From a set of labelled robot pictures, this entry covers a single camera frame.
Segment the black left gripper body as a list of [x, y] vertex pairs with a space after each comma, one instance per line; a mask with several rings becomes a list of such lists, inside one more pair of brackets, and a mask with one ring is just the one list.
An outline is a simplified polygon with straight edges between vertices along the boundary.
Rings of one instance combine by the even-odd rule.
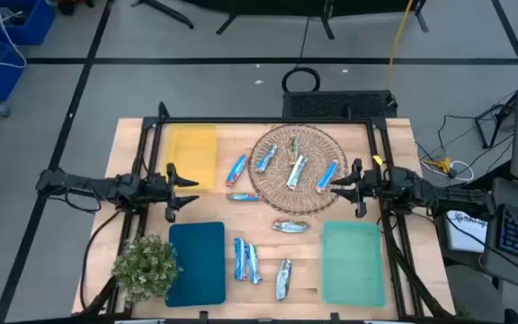
[[177, 173], [173, 163], [166, 166], [166, 176], [154, 174], [153, 177], [142, 183], [139, 190], [140, 203], [166, 203], [165, 219], [175, 222], [175, 212], [178, 210], [178, 200], [174, 192]]

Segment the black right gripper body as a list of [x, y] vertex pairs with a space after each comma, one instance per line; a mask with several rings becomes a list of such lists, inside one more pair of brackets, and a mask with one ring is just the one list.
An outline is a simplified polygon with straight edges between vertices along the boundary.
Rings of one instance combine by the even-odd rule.
[[379, 180], [379, 173], [375, 170], [362, 172], [362, 160], [356, 158], [352, 164], [352, 175], [354, 176], [355, 202], [357, 203], [355, 216], [362, 218], [367, 213], [365, 197], [394, 199], [395, 192], [385, 180]]

